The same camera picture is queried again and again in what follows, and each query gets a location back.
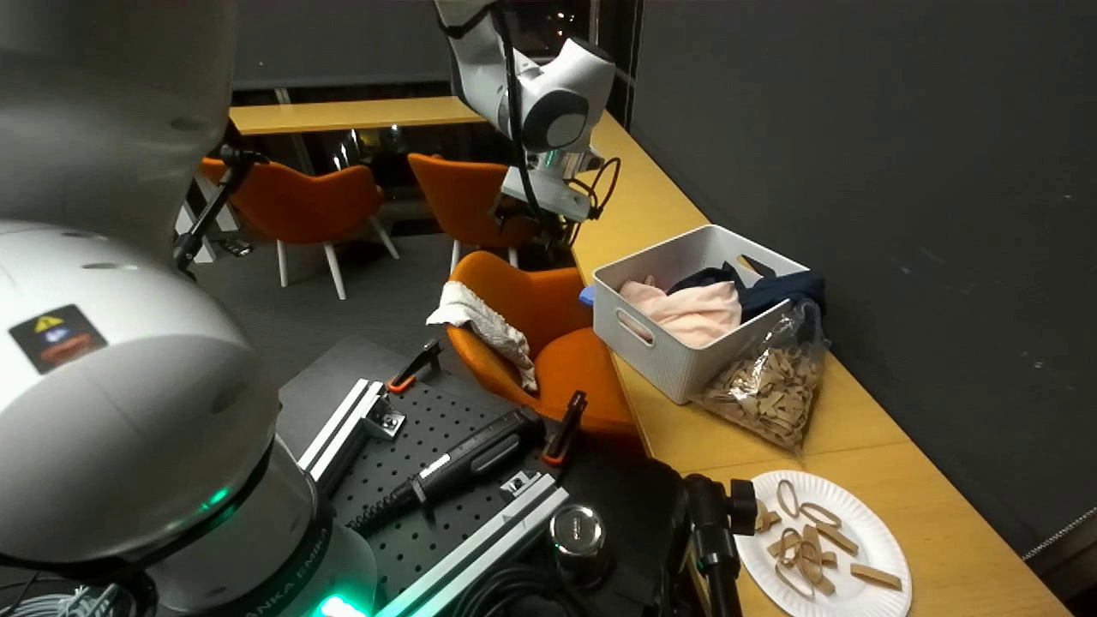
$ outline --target chair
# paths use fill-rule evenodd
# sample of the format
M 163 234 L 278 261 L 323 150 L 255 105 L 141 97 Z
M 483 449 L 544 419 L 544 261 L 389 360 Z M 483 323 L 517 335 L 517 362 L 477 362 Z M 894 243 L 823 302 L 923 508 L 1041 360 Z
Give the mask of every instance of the chair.
M 447 161 L 418 150 L 408 154 L 408 163 L 435 222 L 452 237 L 450 272 L 462 246 L 504 249 L 517 269 L 517 246 L 535 237 L 539 222 L 526 216 L 498 216 L 509 163 Z
M 222 158 L 203 158 L 203 176 L 222 178 Z M 359 237 L 367 226 L 397 261 L 397 246 L 376 222 L 383 195 L 363 163 L 347 163 L 328 176 L 307 176 L 283 161 L 258 161 L 244 185 L 231 195 L 232 211 L 262 237 L 274 239 L 278 282 L 288 288 L 284 243 L 323 243 L 341 302 L 347 286 L 335 243 Z
M 477 333 L 447 327 L 452 354 L 486 392 L 557 420 L 565 416 L 568 398 L 586 392 L 582 432 L 638 438 L 611 351 L 591 329 L 591 310 L 580 306 L 582 278 L 575 269 L 517 272 L 498 254 L 474 249 L 450 278 L 462 282 L 483 306 L 528 335 L 543 383 L 539 395 L 520 392 L 512 362 L 482 342 Z

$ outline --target white plate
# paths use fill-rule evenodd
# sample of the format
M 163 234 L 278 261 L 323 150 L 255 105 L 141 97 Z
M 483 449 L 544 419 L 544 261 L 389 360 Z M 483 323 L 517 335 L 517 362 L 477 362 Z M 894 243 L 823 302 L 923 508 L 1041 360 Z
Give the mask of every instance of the white plate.
M 838 587 L 834 598 L 815 592 L 812 601 L 799 598 L 788 588 L 788 583 L 779 578 L 776 559 L 767 554 L 767 546 L 782 537 L 782 527 L 804 527 L 807 519 L 788 519 L 779 504 L 779 482 L 788 480 L 795 487 L 799 504 L 812 500 L 828 511 L 834 511 L 844 520 L 844 536 L 858 543 L 858 559 L 851 559 L 844 547 L 838 551 L 838 568 L 828 568 L 828 578 Z M 892 537 L 889 526 L 869 511 L 855 494 L 844 487 L 799 473 L 799 468 L 779 468 L 779 473 L 763 473 L 754 478 L 754 497 L 759 508 L 765 504 L 767 511 L 779 511 L 782 520 L 767 527 L 765 536 L 736 536 L 736 547 L 746 559 L 746 568 L 759 578 L 759 587 L 784 610 L 795 617 L 828 617 L 828 612 L 872 612 L 872 617 L 889 617 L 889 612 L 909 612 L 911 610 L 911 568 L 905 564 L 905 554 L 900 543 Z M 866 578 L 851 577 L 851 562 L 866 562 L 886 572 L 894 572 L 901 578 L 901 588 L 886 588 L 872 587 Z

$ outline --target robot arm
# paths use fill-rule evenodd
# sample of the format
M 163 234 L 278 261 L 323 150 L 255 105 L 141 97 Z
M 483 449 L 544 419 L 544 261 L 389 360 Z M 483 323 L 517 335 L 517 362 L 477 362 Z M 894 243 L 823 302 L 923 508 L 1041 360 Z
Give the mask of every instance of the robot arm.
M 512 47 L 493 0 L 435 0 L 458 61 L 458 97 L 514 141 L 520 163 L 504 193 L 565 218 L 594 218 L 599 208 L 568 189 L 594 161 L 591 130 L 607 109 L 614 64 L 580 43 L 539 64 Z

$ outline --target wall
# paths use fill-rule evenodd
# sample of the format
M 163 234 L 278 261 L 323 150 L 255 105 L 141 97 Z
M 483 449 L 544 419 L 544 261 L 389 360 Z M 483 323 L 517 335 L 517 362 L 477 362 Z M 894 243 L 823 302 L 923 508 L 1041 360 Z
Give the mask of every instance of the wall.
M 1084 0 L 647 0 L 631 127 L 1028 551 L 1097 504 L 1095 103 Z

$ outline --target table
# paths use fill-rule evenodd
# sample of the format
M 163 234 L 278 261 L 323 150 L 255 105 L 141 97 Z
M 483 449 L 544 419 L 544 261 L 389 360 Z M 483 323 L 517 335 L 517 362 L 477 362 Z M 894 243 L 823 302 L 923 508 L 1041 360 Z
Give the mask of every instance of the table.
M 232 105 L 244 137 L 315 134 L 363 127 L 444 127 L 483 125 L 458 99 L 376 99 L 376 103 L 307 103 L 307 105 Z M 594 130 L 604 158 L 620 158 L 620 181 L 604 218 L 582 222 L 572 246 L 586 278 L 672 234 L 704 226 L 706 216 L 645 154 L 643 143 L 604 117 Z M 927 459 L 892 416 L 828 358 L 823 395 L 804 452 L 782 452 L 706 410 L 672 403 L 631 362 L 619 360 L 620 387 L 638 416 L 647 452 L 678 473 L 714 480 L 754 478 L 765 468 L 820 473 L 858 494 L 892 527 L 911 564 L 911 612 L 993 612 L 1045 617 L 1065 606 L 971 508 L 971 500 Z M 736 578 L 746 612 L 779 612 L 750 577 Z

